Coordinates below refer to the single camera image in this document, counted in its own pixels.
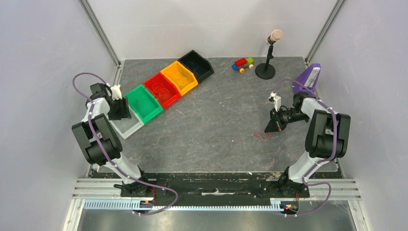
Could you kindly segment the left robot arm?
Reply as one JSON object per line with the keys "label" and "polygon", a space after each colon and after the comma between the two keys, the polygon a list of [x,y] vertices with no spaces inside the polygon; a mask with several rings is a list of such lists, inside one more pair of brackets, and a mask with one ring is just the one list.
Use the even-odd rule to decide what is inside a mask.
{"label": "left robot arm", "polygon": [[72,126],[73,135],[90,164],[111,169],[138,196],[150,193],[151,184],[145,173],[122,153],[123,146],[111,125],[113,120],[130,119],[126,97],[119,96],[118,86],[96,83],[90,87],[92,95],[86,101],[87,112],[81,122]]}

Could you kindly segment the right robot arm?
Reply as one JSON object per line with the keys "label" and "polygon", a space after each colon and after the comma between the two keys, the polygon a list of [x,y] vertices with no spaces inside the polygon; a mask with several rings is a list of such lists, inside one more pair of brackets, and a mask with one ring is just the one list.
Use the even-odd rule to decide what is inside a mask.
{"label": "right robot arm", "polygon": [[270,94],[269,101],[274,107],[265,133],[284,131],[290,123],[309,122],[304,153],[278,179],[278,192],[284,197],[294,197],[308,189],[306,183],[317,169],[345,156],[351,117],[334,111],[321,99],[304,92],[294,95],[291,108],[283,106],[275,92]]}

